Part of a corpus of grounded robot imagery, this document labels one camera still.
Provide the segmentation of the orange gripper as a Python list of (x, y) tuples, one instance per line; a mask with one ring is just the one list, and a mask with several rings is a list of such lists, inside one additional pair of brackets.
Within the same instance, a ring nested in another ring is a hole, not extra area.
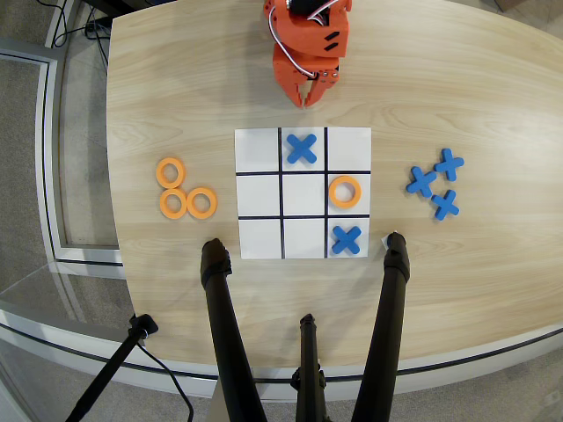
[(319, 57), (299, 53), (288, 47), (274, 46), (274, 76), (287, 97), (298, 108), (303, 108), (301, 86), (314, 79), (305, 99), (305, 106), (315, 105), (340, 80), (338, 58)]

